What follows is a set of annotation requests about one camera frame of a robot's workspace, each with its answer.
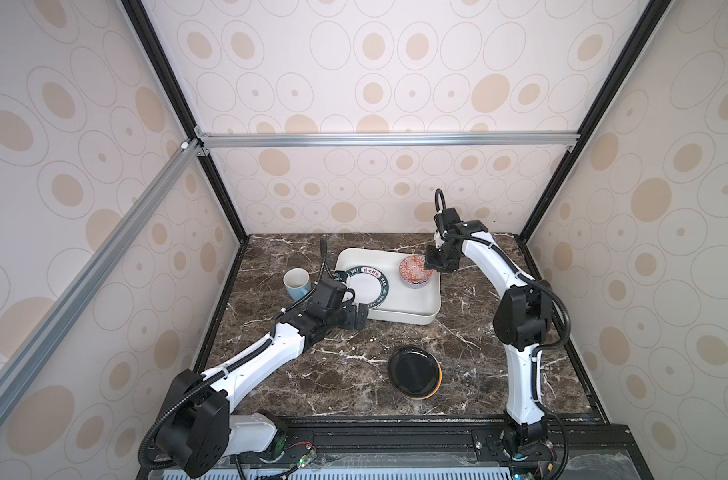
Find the red patterned bowl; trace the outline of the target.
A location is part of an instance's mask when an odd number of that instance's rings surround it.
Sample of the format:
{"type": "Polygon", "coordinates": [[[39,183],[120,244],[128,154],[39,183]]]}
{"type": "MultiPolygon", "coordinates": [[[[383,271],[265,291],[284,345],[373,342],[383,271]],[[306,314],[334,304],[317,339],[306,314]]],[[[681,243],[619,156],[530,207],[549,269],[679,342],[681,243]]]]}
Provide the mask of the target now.
{"type": "Polygon", "coordinates": [[[410,255],[401,260],[398,273],[401,281],[409,288],[418,289],[427,286],[435,271],[425,266],[423,255],[410,255]]]}

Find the green rim lettered plate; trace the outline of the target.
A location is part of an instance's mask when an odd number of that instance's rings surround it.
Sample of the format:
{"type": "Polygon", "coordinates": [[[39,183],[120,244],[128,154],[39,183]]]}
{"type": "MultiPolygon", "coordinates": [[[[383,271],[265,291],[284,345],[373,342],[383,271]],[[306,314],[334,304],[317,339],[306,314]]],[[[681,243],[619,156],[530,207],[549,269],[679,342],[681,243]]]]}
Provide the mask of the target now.
{"type": "Polygon", "coordinates": [[[369,309],[380,306],[387,298],[390,285],[385,274],[371,266],[355,266],[345,271],[346,284],[355,293],[355,301],[369,309]]]}

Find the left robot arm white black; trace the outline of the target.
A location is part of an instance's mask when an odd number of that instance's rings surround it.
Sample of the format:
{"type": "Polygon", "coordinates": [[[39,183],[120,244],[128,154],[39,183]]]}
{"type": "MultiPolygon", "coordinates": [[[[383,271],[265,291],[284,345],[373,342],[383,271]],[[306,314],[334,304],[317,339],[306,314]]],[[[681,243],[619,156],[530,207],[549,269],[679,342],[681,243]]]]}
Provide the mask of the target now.
{"type": "Polygon", "coordinates": [[[199,478],[223,457],[282,450],[277,419],[238,415],[236,407],[281,366],[334,329],[362,329],[369,308],[356,300],[343,271],[323,274],[311,291],[280,311],[271,330],[222,364],[202,373],[186,369],[171,382],[157,419],[138,448],[147,470],[178,467],[199,478]]]}

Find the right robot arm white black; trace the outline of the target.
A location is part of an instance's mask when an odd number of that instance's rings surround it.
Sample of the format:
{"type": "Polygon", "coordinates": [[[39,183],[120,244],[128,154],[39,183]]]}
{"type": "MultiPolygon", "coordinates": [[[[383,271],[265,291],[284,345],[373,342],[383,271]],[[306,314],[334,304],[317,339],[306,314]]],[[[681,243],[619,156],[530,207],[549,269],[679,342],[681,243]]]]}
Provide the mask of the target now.
{"type": "Polygon", "coordinates": [[[493,330],[504,345],[508,371],[508,399],[501,444],[505,455],[522,461],[547,439],[549,415],[541,400],[542,352],[563,346],[566,331],[546,342],[553,315],[564,313],[563,303],[543,282],[524,272],[497,244],[478,220],[463,220],[454,208],[435,202],[434,243],[426,248],[425,268],[439,273],[459,269],[469,259],[499,296],[493,330]]]}

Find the white plastic bin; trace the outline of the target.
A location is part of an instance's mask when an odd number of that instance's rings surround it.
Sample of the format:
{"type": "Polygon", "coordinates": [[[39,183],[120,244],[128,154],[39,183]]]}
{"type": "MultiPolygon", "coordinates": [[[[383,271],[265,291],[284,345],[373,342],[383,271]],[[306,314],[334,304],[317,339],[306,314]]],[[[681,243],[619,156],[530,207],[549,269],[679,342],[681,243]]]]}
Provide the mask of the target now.
{"type": "Polygon", "coordinates": [[[409,254],[380,250],[349,248],[343,250],[335,269],[345,273],[355,266],[371,266],[387,277],[390,290],[386,300],[377,308],[369,309],[370,320],[428,325],[441,309],[440,274],[434,273],[430,283],[418,289],[407,287],[400,279],[398,266],[409,254]]]}

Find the blue white mug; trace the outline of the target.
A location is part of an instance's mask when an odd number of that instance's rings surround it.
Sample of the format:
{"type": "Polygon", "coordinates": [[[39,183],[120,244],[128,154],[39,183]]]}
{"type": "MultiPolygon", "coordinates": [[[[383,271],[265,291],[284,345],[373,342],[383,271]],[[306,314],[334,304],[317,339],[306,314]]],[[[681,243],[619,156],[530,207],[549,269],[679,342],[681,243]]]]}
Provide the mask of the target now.
{"type": "Polygon", "coordinates": [[[301,300],[313,286],[309,273],[303,268],[288,270],[283,276],[283,284],[293,301],[301,300]]]}

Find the black plate orange rim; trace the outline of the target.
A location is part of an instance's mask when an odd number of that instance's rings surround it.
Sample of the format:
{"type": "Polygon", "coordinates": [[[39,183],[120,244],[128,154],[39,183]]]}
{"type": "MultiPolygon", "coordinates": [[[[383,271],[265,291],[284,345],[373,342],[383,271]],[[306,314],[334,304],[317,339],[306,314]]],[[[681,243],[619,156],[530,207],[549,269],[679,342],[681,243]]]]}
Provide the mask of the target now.
{"type": "Polygon", "coordinates": [[[387,363],[391,384],[404,396],[424,400],[436,394],[443,378],[436,358],[419,346],[397,348],[387,363]]]}

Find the silver aluminium rail back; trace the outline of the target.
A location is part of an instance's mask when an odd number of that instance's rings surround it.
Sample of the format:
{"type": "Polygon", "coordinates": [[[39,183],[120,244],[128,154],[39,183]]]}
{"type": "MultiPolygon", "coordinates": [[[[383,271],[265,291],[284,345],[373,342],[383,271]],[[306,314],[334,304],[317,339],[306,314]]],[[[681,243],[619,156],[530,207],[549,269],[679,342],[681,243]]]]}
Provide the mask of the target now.
{"type": "Polygon", "coordinates": [[[207,134],[209,148],[343,148],[435,147],[502,145],[574,145],[580,134],[571,131],[319,133],[319,134],[207,134]]]}

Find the silver aluminium rail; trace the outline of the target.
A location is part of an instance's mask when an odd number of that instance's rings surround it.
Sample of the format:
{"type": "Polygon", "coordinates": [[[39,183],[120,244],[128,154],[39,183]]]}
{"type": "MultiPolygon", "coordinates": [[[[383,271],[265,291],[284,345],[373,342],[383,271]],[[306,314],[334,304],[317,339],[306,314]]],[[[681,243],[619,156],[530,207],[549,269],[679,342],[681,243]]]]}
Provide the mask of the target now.
{"type": "Polygon", "coordinates": [[[574,145],[580,134],[571,131],[319,133],[319,134],[207,134],[209,148],[343,148],[435,147],[502,145],[574,145]]]}
{"type": "Polygon", "coordinates": [[[0,427],[202,146],[176,152],[0,371],[0,427]]]}

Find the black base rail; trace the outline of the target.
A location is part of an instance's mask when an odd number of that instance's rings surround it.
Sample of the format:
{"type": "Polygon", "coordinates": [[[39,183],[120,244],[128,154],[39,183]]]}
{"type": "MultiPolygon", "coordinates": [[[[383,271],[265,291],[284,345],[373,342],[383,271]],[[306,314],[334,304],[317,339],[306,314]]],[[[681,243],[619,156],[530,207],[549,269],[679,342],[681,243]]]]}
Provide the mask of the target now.
{"type": "Polygon", "coordinates": [[[279,442],[226,453],[208,444],[190,467],[153,479],[649,479],[624,425],[581,416],[551,422],[546,441],[514,460],[499,418],[283,418],[279,442]]]}

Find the silver aluminium rail left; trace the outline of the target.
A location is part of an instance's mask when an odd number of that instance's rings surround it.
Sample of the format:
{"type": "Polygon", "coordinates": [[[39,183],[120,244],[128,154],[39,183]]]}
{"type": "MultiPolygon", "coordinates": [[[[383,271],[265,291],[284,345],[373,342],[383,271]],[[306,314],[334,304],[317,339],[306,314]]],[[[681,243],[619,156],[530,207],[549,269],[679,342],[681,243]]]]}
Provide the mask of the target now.
{"type": "Polygon", "coordinates": [[[202,146],[176,152],[0,371],[0,427],[202,146]]]}

